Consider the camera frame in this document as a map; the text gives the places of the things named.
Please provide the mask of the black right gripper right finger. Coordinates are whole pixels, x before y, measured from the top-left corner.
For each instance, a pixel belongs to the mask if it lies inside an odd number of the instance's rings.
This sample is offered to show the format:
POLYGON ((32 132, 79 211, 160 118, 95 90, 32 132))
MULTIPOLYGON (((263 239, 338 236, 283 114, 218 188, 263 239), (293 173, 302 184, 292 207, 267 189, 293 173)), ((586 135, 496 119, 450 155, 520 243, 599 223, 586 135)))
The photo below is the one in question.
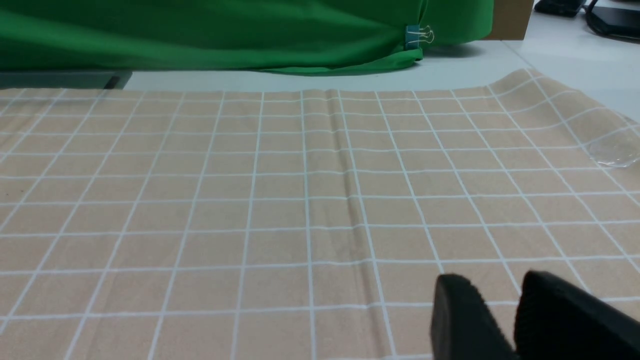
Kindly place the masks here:
POLYGON ((640 324, 548 271, 526 272, 515 316, 521 360, 637 360, 640 324))

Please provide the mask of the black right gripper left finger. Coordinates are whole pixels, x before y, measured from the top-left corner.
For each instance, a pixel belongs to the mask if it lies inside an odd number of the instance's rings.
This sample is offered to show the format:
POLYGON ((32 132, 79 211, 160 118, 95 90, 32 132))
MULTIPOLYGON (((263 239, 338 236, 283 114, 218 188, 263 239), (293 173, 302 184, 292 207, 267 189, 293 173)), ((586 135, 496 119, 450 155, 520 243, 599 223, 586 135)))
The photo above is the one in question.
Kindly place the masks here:
POLYGON ((477 287, 454 273, 436 279, 430 344, 435 360, 518 359, 477 287))

